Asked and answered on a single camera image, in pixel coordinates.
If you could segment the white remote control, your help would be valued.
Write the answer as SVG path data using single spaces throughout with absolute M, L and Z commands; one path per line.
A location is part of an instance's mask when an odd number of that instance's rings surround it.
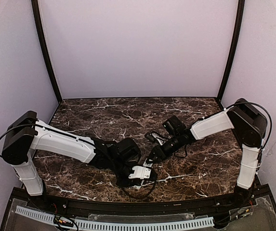
M 131 179 L 138 179 L 141 182 L 138 185 L 134 185 L 135 189 L 140 189 L 143 183 L 150 178 L 152 164 L 148 164 L 146 161 L 142 166 L 134 166 L 132 168 L 133 173 L 130 174 Z

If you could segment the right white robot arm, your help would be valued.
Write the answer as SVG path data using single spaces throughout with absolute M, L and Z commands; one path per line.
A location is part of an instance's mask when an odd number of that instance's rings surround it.
M 262 152 L 270 138 L 273 123 L 264 107 L 240 98 L 225 109 L 199 119 L 189 128 L 175 115 L 162 125 L 171 138 L 152 149 L 146 159 L 148 164 L 164 161 L 186 145 L 231 129 L 242 150 L 237 187 L 248 190 L 260 167 Z

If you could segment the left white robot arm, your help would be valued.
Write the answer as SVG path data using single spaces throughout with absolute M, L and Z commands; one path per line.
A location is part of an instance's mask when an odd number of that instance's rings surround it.
M 10 164 L 31 196 L 44 193 L 44 183 L 32 161 L 35 150 L 71 157 L 96 168 L 110 169 L 119 187 L 131 187 L 137 179 L 149 177 L 145 167 L 134 160 L 141 152 L 134 140 L 120 142 L 77 136 L 49 126 L 28 111 L 12 123 L 1 136 L 0 157 Z

